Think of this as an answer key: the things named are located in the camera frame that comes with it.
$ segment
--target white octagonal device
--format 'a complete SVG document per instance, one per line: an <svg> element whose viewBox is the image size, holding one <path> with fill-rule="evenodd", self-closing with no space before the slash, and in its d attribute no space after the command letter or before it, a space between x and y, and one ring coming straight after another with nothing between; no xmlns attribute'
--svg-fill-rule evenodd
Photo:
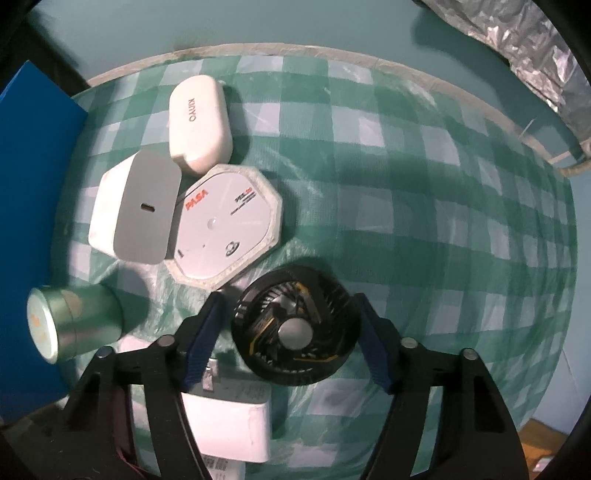
<svg viewBox="0 0 591 480"><path fill-rule="evenodd" d="M178 283L221 287L279 242L281 212L281 197L256 168L213 167L177 202L169 272Z"/></svg>

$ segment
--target white box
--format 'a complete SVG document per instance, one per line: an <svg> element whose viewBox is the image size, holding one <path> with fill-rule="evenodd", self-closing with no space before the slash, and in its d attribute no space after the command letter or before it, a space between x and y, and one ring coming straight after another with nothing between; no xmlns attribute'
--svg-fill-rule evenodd
<svg viewBox="0 0 591 480"><path fill-rule="evenodd" d="M203 175L232 155L232 134L222 85L207 75L179 83L168 106L170 157L189 174Z"/></svg>
<svg viewBox="0 0 591 480"><path fill-rule="evenodd" d="M231 460L263 463L271 441L271 386L222 378L214 391L201 383L182 399L199 451Z"/></svg>

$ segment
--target black fan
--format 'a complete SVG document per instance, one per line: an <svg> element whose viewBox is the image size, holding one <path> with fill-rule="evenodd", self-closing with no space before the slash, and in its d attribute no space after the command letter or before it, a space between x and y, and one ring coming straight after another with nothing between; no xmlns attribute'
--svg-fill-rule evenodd
<svg viewBox="0 0 591 480"><path fill-rule="evenodd" d="M242 294L232 337L247 366L282 385L323 380L345 363L359 336L346 290L308 267L274 270Z"/></svg>

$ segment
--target screw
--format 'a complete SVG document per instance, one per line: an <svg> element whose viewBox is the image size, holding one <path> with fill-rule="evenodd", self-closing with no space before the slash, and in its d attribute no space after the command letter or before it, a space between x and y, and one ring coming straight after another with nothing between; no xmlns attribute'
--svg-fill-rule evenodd
<svg viewBox="0 0 591 480"><path fill-rule="evenodd" d="M162 347L171 346L174 343L174 336L173 335L162 335L162 337L160 337L157 340L157 342Z"/></svg>
<svg viewBox="0 0 591 480"><path fill-rule="evenodd" d="M114 352L114 350L113 350L113 347L111 347L111 346L102 346L102 347L100 347L100 348L99 348L99 349L96 351L95 355L96 355L98 358L107 358L107 357L108 357L110 354L112 354L113 352Z"/></svg>
<svg viewBox="0 0 591 480"><path fill-rule="evenodd" d="M402 340L400 340L400 345L402 345L404 348L416 348L418 342L414 338L404 337Z"/></svg>
<svg viewBox="0 0 591 480"><path fill-rule="evenodd" d="M476 351L471 348L466 348L462 354L467 360L478 360L478 353L476 353Z"/></svg>

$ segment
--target wooden surface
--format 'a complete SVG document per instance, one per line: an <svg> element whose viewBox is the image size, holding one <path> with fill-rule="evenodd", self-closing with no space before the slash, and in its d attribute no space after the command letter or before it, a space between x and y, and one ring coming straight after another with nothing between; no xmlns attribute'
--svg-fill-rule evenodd
<svg viewBox="0 0 591 480"><path fill-rule="evenodd" d="M544 456L555 455L566 440L564 433L557 432L537 420L530 420L519 432L519 439L525 453L530 479L539 474L532 470Z"/></svg>

